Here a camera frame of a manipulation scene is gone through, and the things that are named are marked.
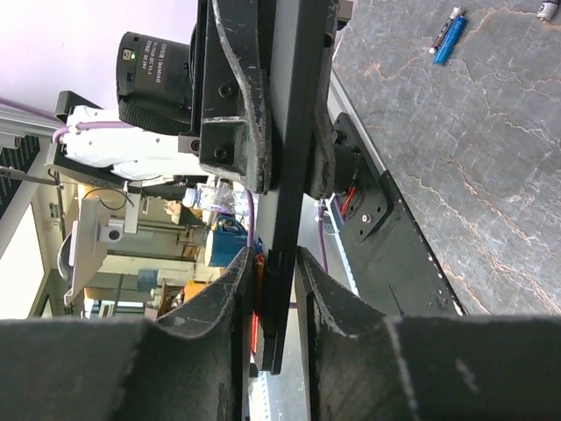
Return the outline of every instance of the plastic water bottle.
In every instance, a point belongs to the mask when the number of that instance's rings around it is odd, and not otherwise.
[[[257,195],[253,195],[255,210],[257,210]],[[226,213],[229,215],[249,215],[247,195],[243,190],[222,189],[206,184],[197,184],[196,189],[187,189],[183,198],[183,206]]]

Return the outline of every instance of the blue cup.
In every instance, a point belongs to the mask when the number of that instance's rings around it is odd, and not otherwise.
[[[222,221],[231,225],[220,224]],[[209,232],[204,252],[204,263],[209,268],[226,268],[239,251],[247,246],[247,231],[235,219],[220,215],[217,228]]]

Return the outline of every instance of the white wall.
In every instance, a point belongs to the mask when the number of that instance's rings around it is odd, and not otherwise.
[[[117,106],[115,64],[125,32],[188,44],[197,0],[17,0],[2,11],[0,96],[54,111],[70,89]]]

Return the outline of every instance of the cracked marble surface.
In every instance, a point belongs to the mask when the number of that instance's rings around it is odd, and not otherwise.
[[[474,313],[561,313],[561,13],[536,1],[358,0],[334,61]],[[451,59],[428,53],[454,6]]]

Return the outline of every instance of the bolt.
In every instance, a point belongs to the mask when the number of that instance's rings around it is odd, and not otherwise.
[[[218,94],[222,98],[229,98],[230,96],[232,96],[233,93],[234,91],[232,90],[231,86],[227,83],[223,83],[222,85],[220,85],[220,88],[218,88]]]
[[[226,158],[227,155],[228,153],[223,147],[217,147],[214,150],[214,157],[218,158],[219,160],[223,160],[224,158]]]
[[[195,139],[191,142],[191,149],[195,152],[199,152],[201,150],[201,141],[199,139]]]

